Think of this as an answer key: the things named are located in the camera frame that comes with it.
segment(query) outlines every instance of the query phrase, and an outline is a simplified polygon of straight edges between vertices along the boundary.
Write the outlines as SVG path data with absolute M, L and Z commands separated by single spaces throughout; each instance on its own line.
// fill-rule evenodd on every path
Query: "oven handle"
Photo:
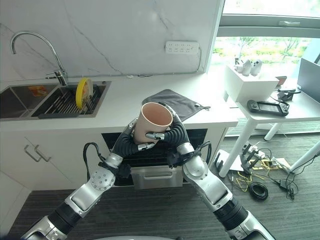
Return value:
M 163 176 L 143 176 L 143 178 L 145 180 L 159 180 L 159 179 L 171 179 L 173 177 L 173 174 L 172 174 L 172 171 L 169 172 L 169 175 L 168 175 L 168 172 L 166 172 L 167 175 L 163 175 Z

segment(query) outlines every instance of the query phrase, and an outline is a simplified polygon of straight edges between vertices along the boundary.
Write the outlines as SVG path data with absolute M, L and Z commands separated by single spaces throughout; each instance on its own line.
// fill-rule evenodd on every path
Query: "oven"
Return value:
M 207 128 L 187 129 L 191 145 L 196 149 L 205 140 Z M 120 132 L 102 133 L 102 137 L 111 150 L 118 139 Z M 123 163 L 131 166 L 128 178 L 115 180 L 115 186 L 134 186 L 136 189 L 181 187 L 183 184 L 182 167 L 169 168 L 167 164 L 168 151 L 172 146 L 164 141 L 146 151 L 140 151 L 123 158 Z

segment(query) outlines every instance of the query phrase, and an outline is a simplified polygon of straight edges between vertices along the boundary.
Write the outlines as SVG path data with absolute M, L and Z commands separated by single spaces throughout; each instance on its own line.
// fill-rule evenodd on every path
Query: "window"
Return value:
M 276 76 L 293 73 L 312 38 L 301 37 L 217 37 L 211 56 L 211 70 L 235 62 L 235 58 L 261 59 L 263 70 Z
M 261 59 L 263 71 L 290 77 L 306 52 L 320 61 L 319 39 L 320 0 L 225 0 L 208 72 Z
M 320 38 L 320 1 L 225 0 L 217 36 Z
M 226 0 L 224 14 L 259 14 L 320 18 L 319 0 Z

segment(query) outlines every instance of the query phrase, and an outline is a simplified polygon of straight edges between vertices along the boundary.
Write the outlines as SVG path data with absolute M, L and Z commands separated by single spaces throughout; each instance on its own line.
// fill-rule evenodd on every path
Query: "white wall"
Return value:
M 30 192 L 0 171 L 0 238 L 8 234 Z
M 203 72 L 223 0 L 1 0 L 1 81 L 42 78 L 57 68 L 55 46 L 69 76 Z M 197 41 L 197 55 L 165 54 L 166 41 Z

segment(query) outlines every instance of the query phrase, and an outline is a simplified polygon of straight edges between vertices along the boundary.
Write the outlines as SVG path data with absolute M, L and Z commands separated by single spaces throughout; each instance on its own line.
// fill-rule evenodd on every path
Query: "yellow plate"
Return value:
M 78 86 L 76 87 L 75 92 L 75 104 L 79 109 L 82 109 L 86 102 L 90 99 L 89 96 L 93 95 L 93 84 L 92 81 L 87 78 L 83 77 Z

